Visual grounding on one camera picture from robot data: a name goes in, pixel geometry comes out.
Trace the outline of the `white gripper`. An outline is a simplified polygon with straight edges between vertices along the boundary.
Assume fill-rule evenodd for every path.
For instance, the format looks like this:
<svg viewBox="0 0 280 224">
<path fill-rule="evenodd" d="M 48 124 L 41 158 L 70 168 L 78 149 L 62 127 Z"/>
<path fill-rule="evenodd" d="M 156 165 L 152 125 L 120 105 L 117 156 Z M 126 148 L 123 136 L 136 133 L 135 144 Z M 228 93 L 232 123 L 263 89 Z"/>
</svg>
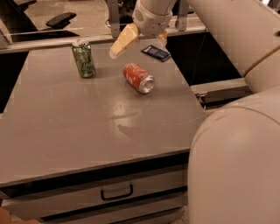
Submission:
<svg viewBox="0 0 280 224">
<path fill-rule="evenodd" d="M 136 0 L 132 14 L 133 23 L 127 24 L 110 47 L 109 56 L 116 59 L 138 41 L 139 32 L 144 36 L 157 36 L 167 44 L 165 30 L 172 18 L 173 0 Z"/>
</svg>

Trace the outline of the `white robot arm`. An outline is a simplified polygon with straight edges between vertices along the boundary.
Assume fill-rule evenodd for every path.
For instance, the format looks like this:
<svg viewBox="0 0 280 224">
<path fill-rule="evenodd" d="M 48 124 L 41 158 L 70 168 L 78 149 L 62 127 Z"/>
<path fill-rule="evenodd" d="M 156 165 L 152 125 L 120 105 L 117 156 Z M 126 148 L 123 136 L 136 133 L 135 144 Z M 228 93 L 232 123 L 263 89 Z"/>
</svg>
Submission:
<svg viewBox="0 0 280 224">
<path fill-rule="evenodd" d="M 186 0 L 251 90 L 199 127 L 190 224 L 280 224 L 280 15 L 261 0 Z"/>
</svg>

